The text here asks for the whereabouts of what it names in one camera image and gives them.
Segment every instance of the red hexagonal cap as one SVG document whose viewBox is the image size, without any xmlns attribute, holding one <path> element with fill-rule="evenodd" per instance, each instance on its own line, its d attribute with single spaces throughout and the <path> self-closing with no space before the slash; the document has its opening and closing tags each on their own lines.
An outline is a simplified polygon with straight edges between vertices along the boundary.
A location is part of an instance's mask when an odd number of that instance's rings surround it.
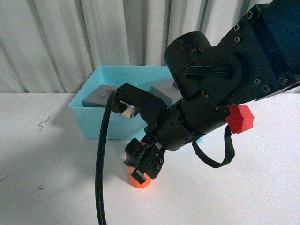
<svg viewBox="0 0 300 225">
<path fill-rule="evenodd" d="M 240 134 L 253 128 L 254 116 L 246 105 L 231 105 L 230 115 L 225 117 L 233 134 Z"/>
</svg>

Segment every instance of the gray block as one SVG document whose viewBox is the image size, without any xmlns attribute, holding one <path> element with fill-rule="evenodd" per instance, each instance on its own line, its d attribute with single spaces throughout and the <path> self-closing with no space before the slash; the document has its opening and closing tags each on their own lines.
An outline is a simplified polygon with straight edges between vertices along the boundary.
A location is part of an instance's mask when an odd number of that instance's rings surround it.
<svg viewBox="0 0 300 225">
<path fill-rule="evenodd" d="M 84 107 L 105 107 L 110 93 L 117 88 L 109 85 L 100 85 L 83 100 L 82 104 Z"/>
<path fill-rule="evenodd" d="M 174 79 L 171 78 L 152 85 L 151 93 L 161 98 L 168 107 L 171 107 L 174 103 L 182 99 L 181 93 L 176 87 Z"/>
</svg>

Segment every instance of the orange object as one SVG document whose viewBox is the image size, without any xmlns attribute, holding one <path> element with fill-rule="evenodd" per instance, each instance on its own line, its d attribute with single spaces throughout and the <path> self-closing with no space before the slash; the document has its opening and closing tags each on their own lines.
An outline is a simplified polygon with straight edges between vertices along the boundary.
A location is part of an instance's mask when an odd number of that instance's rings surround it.
<svg viewBox="0 0 300 225">
<path fill-rule="evenodd" d="M 139 182 L 137 182 L 137 180 L 134 179 L 131 176 L 131 173 L 132 173 L 133 170 L 134 170 L 133 167 L 128 167 L 128 178 L 129 178 L 130 184 L 133 187 L 135 187 L 135 188 L 144 188 L 144 187 L 148 186 L 151 183 L 152 179 L 147 174 L 144 174 L 144 176 L 146 177 L 147 180 L 143 184 L 140 184 Z"/>
</svg>

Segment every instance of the white table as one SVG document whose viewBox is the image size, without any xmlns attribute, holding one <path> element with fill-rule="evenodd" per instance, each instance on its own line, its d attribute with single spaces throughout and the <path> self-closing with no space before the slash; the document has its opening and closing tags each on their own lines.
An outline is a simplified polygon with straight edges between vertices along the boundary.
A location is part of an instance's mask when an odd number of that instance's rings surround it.
<svg viewBox="0 0 300 225">
<path fill-rule="evenodd" d="M 0 182 L 1 225 L 98 224 L 98 141 L 84 139 L 68 108 L 73 96 L 0 94 L 0 180 L 8 174 Z M 232 163 L 212 169 L 187 145 L 165 153 L 161 173 L 144 189 L 128 184 L 128 141 L 107 141 L 108 224 L 300 224 L 300 94 L 248 105 L 255 128 L 232 136 Z M 218 161 L 224 128 L 200 143 Z"/>
</svg>

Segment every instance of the blue container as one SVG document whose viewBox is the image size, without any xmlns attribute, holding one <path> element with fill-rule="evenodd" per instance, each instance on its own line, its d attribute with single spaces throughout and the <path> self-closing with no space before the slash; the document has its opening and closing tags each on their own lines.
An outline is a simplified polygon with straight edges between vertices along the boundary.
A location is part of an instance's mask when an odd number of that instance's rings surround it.
<svg viewBox="0 0 300 225">
<path fill-rule="evenodd" d="M 150 92 L 151 85 L 170 79 L 168 67 L 100 66 L 73 98 L 69 107 L 77 118 L 85 138 L 98 139 L 104 108 L 84 107 L 82 101 L 100 85 L 122 86 L 129 83 Z M 141 140 L 147 126 L 140 114 L 132 119 L 111 113 L 107 139 Z"/>
</svg>

